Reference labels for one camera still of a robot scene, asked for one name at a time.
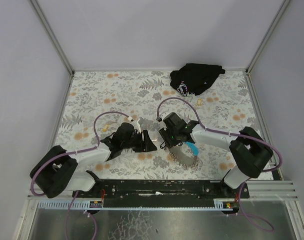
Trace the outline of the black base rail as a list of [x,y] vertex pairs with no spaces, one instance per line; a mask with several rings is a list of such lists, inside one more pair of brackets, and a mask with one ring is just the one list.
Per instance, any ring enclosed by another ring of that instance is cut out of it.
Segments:
[[232,189],[221,181],[210,180],[118,180],[104,179],[88,191],[74,191],[83,199],[103,199],[109,204],[125,203],[155,207],[195,207],[215,199],[248,199],[249,193]]

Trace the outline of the black key tag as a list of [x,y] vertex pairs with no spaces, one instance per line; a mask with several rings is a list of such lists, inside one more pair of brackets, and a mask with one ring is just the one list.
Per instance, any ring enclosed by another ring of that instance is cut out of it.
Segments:
[[160,148],[161,148],[161,149],[166,148],[166,142],[165,142],[165,141],[160,145]]

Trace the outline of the floral table mat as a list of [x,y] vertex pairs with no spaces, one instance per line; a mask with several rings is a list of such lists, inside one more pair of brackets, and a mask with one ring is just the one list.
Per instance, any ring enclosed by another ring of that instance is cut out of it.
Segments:
[[[141,127],[159,146],[157,114],[170,112],[187,122],[200,119],[210,128],[252,127],[261,133],[242,71],[228,71],[201,95],[188,97],[170,86],[168,71],[78,71],[54,143],[67,151],[86,149],[132,117],[141,118]],[[185,169],[164,149],[148,153],[127,149],[116,159],[91,163],[81,171],[91,170],[102,179],[219,180],[235,166],[232,155],[223,149],[206,144],[198,149],[197,168]]]

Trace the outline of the grey keyring with blue handle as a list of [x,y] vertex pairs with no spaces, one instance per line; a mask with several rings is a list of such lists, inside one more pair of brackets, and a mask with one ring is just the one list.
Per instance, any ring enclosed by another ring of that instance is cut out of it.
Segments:
[[176,163],[185,169],[195,169],[199,163],[199,149],[191,142],[180,142],[179,144],[166,147]]

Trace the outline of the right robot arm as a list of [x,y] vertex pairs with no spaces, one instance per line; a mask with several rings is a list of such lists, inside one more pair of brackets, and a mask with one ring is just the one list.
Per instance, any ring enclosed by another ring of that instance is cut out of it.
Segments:
[[250,178],[258,178],[273,156],[271,147],[265,145],[262,138],[250,127],[245,127],[240,132],[209,129],[199,121],[186,122],[174,112],[165,113],[157,120],[164,124],[159,133],[168,149],[180,143],[191,143],[229,151],[236,166],[225,175],[223,182],[232,189],[238,188]]

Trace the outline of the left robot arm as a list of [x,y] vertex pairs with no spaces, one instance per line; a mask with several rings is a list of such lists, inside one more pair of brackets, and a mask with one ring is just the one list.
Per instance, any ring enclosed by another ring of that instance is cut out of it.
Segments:
[[96,178],[89,173],[75,175],[74,172],[84,165],[110,161],[126,149],[147,153],[156,151],[157,146],[146,129],[136,129],[132,123],[127,122],[88,149],[67,152],[60,145],[54,146],[31,170],[31,192],[50,199],[57,197],[65,189],[87,192],[94,186]]

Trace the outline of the black cloth bag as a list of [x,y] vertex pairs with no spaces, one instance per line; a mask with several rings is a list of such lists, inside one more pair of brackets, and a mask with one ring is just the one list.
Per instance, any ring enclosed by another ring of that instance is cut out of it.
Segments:
[[208,90],[225,69],[220,65],[187,63],[170,73],[170,86],[182,96],[198,96]]

